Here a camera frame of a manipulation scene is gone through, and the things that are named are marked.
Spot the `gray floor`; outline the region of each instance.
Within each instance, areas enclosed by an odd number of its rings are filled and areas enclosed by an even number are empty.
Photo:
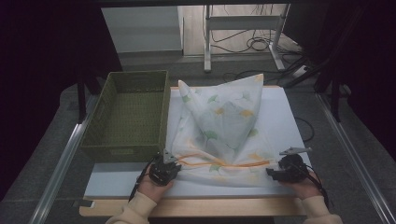
[[[275,66],[269,54],[252,56],[219,56],[213,59],[213,71],[204,72],[202,57],[185,58],[179,55],[156,55],[131,58],[120,56],[125,71],[165,69],[170,73],[171,83],[176,86],[182,79],[190,85],[217,85],[230,80],[234,75],[246,70],[270,70]],[[278,75],[266,74],[266,78]],[[282,84],[290,77],[281,80]],[[331,211],[340,215],[345,223],[382,223],[379,215],[367,196],[361,181],[358,179],[350,161],[346,157],[323,108],[320,106],[310,78],[298,86],[286,90],[290,107],[295,117],[306,119],[315,130],[312,140],[305,143],[314,151],[309,154],[313,166],[324,181],[329,192]],[[34,155],[25,165],[18,179],[0,203],[0,223],[27,223],[47,186],[50,176],[60,159],[64,147],[73,132],[78,120],[76,87],[70,87],[61,95],[61,106],[58,109],[46,134],[37,146]],[[386,197],[393,213],[396,211],[396,163],[388,152],[376,141],[373,135],[354,115],[346,99],[340,102],[340,116],[350,140],[359,150],[359,155],[366,165],[375,183]],[[305,123],[296,121],[302,138],[310,136],[311,130]],[[81,217],[75,201],[82,198],[85,186],[93,167],[83,153],[77,151],[64,182],[49,211],[46,223],[104,223],[107,217]],[[275,223],[302,223],[303,217],[276,217]],[[240,217],[233,219],[152,219],[152,223],[268,223],[263,217]]]

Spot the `cloth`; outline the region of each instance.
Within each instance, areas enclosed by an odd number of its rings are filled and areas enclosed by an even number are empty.
[[[156,206],[154,201],[137,192],[134,198],[122,208],[122,213],[111,217],[106,224],[147,224],[149,213],[154,206]],[[303,200],[303,207],[307,213],[307,220],[304,224],[343,223],[339,216],[330,214],[322,196]]]
[[[184,102],[170,152],[183,166],[178,178],[229,187],[276,186],[265,168],[274,151],[257,125],[263,74],[214,87],[178,82]]]

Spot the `plastic basket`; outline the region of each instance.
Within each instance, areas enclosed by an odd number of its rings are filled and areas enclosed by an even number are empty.
[[[95,162],[149,161],[165,148],[169,101],[166,71],[110,73],[80,148]]]

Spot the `wall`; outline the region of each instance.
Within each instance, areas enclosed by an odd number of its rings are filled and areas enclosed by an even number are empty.
[[[102,8],[118,53],[181,50],[177,7]]]

